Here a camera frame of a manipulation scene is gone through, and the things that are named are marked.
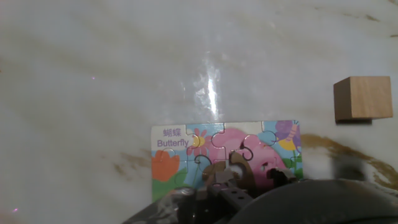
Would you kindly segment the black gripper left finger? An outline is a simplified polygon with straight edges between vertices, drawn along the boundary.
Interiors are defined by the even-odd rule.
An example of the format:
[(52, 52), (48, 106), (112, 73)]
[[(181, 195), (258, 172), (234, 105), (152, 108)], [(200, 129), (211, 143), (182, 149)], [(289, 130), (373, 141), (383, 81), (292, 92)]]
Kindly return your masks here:
[(202, 189), (179, 187), (123, 224), (226, 224), (253, 198), (232, 182)]

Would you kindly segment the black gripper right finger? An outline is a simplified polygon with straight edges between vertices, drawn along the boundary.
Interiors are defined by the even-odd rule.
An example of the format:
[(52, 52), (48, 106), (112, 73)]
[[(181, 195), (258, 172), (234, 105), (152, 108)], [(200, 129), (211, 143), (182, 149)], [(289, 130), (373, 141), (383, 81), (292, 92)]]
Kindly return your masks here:
[(267, 178), (273, 181), (274, 187), (297, 182), (297, 177), (290, 169), (273, 168), (267, 171)]

